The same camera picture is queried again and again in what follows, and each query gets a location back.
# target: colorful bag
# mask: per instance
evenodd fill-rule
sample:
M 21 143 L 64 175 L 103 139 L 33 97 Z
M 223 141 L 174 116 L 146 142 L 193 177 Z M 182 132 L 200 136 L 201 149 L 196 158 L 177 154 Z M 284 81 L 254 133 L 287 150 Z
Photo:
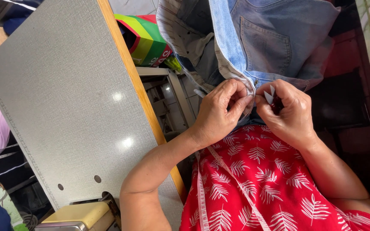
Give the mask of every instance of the colorful bag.
M 172 53 L 159 33 L 154 14 L 114 16 L 135 66 L 156 67 Z

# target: jeans back pocket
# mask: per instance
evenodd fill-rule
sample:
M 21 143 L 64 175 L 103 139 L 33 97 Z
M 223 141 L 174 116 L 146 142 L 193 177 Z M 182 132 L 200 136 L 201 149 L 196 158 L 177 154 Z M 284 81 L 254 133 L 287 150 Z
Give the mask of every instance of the jeans back pocket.
M 284 75 L 291 61 L 288 36 L 263 29 L 241 16 L 240 37 L 247 57 L 247 71 Z

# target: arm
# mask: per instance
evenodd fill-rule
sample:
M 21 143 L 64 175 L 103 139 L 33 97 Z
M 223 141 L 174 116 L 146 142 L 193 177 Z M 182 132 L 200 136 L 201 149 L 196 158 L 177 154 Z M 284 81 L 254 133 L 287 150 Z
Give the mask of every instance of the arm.
M 275 87 L 285 107 L 279 115 L 272 112 L 261 96 L 270 84 Z M 261 86 L 255 101 L 257 113 L 270 130 L 301 152 L 322 195 L 341 210 L 370 213 L 369 194 L 362 182 L 316 135 L 311 116 L 311 99 L 307 94 L 278 80 Z
M 169 231 L 158 198 L 158 187 L 171 169 L 195 151 L 223 139 L 236 126 L 252 96 L 240 81 L 226 80 L 203 98 L 195 124 L 184 133 L 153 148 L 130 171 L 120 192 L 124 231 Z

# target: red dress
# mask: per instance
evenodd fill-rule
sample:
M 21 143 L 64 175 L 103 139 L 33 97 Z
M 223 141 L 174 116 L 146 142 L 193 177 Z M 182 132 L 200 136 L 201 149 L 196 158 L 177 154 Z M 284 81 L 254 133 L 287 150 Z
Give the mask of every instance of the red dress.
M 328 202 L 301 154 L 266 126 L 245 126 L 211 147 L 217 159 L 205 148 L 193 166 L 181 231 L 370 231 L 370 214 Z

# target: fingernail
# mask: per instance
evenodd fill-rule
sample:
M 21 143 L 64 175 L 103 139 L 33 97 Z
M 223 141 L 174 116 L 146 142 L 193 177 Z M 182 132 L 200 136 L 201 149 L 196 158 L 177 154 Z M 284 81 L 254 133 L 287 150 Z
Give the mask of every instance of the fingernail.
M 261 101 L 261 98 L 259 95 L 255 95 L 255 103 L 258 104 Z

